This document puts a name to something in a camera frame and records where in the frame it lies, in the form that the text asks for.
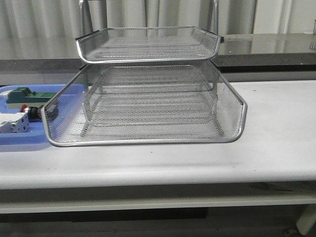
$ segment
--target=metal mesh desk tray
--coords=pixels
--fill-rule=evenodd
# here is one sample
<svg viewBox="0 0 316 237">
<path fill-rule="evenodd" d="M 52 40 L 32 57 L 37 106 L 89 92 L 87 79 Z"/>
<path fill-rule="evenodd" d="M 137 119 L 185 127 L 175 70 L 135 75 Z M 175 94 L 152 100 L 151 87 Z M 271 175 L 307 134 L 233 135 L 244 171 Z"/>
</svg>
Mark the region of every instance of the metal mesh desk tray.
<svg viewBox="0 0 316 237">
<path fill-rule="evenodd" d="M 196 27 L 109 28 L 77 39 L 88 64 L 210 59 L 220 36 Z"/>
<path fill-rule="evenodd" d="M 78 89 L 84 80 L 85 90 Z M 56 106 L 57 116 L 51 113 Z M 42 113 L 56 146 L 232 142 L 242 133 L 246 103 L 210 62 L 94 65 Z"/>
</svg>

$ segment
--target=tray rim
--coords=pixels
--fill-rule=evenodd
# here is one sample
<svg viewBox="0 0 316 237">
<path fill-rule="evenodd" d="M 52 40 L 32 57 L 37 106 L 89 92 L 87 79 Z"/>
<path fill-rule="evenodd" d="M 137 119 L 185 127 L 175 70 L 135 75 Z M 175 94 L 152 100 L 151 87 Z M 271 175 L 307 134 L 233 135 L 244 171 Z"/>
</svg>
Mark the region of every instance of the tray rim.
<svg viewBox="0 0 316 237">
<path fill-rule="evenodd" d="M 194 28 L 197 29 L 199 31 L 205 32 L 204 34 L 210 34 L 213 35 L 217 38 L 217 42 L 216 42 L 216 49 L 215 52 L 207 57 L 196 57 L 196 58 L 161 58 L 161 59 L 123 59 L 123 60 L 100 60 L 100 61 L 90 61 L 87 60 L 83 57 L 82 55 L 82 50 L 80 47 L 80 41 L 92 38 L 104 31 L 107 30 L 148 30 L 148 29 L 153 29 L 153 30 L 158 30 L 158 29 L 182 29 L 182 28 Z M 113 28 L 105 28 L 102 30 L 97 30 L 95 32 L 91 32 L 90 34 L 87 34 L 85 36 L 76 38 L 76 47 L 77 47 L 77 51 L 79 54 L 80 59 L 87 63 L 87 64 L 107 64 L 107 63 L 137 63 L 137 62 L 170 62 L 170 61 L 194 61 L 194 60 L 208 60 L 211 59 L 215 56 L 217 56 L 218 51 L 219 51 L 219 45 L 221 43 L 221 37 L 213 32 L 210 32 L 206 29 L 202 29 L 196 26 L 170 26 L 170 27 L 124 27 L 124 28 L 120 28 L 120 27 L 113 27 Z"/>
<path fill-rule="evenodd" d="M 197 143 L 230 143 L 238 140 L 245 127 L 246 122 L 246 114 L 248 105 L 246 101 L 240 96 L 240 94 L 234 89 L 234 87 L 227 81 L 227 79 L 217 70 L 213 65 L 211 65 L 216 73 L 219 74 L 223 82 L 228 86 L 228 88 L 236 95 L 236 97 L 242 102 L 242 111 L 240 117 L 240 124 L 238 133 L 235 137 L 227 139 L 227 138 L 194 138 L 194 139 L 139 139 L 139 140 L 113 140 L 113 141 L 79 141 L 79 142 L 56 142 L 54 141 L 49 132 L 48 121 L 45 116 L 46 106 L 54 100 L 57 96 L 59 96 L 63 91 L 65 91 L 76 79 L 78 76 L 86 72 L 92 65 L 85 65 L 84 68 L 79 71 L 72 80 L 58 93 L 56 93 L 41 109 L 42 114 L 42 122 L 44 125 L 44 130 L 48 141 L 56 146 L 56 147 L 86 147 L 86 146 L 108 146 L 108 145 L 153 145 L 153 144 L 197 144 Z"/>
</svg>

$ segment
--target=gray stone countertop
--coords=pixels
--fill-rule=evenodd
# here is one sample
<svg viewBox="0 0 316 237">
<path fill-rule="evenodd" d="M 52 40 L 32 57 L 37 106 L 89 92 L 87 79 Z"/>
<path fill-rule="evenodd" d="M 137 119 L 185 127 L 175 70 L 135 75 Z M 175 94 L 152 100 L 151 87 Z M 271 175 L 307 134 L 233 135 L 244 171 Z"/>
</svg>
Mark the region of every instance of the gray stone countertop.
<svg viewBox="0 0 316 237">
<path fill-rule="evenodd" d="M 225 35 L 218 67 L 316 65 L 316 36 Z M 82 66 L 73 38 L 0 39 L 0 71 L 77 70 Z"/>
</svg>

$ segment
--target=white terminal block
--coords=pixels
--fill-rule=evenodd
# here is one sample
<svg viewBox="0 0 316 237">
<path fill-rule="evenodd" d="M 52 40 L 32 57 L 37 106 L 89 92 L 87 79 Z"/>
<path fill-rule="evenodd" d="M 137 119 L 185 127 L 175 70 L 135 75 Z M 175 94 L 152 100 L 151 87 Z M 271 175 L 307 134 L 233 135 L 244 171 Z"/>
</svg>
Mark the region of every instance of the white terminal block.
<svg viewBox="0 0 316 237">
<path fill-rule="evenodd" d="M 29 129 L 27 113 L 0 113 L 0 133 L 21 133 Z"/>
</svg>

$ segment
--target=green electronic component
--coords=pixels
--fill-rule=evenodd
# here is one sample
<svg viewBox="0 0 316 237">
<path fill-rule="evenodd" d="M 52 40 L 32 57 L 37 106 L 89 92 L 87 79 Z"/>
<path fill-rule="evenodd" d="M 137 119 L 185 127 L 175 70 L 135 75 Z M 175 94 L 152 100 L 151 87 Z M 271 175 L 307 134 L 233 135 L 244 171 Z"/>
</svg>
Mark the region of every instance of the green electronic component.
<svg viewBox="0 0 316 237">
<path fill-rule="evenodd" d="M 44 105 L 55 94 L 54 92 L 31 92 L 28 87 L 19 87 L 8 94 L 6 104 L 9 109 L 20 108 L 24 104 L 39 107 Z"/>
</svg>

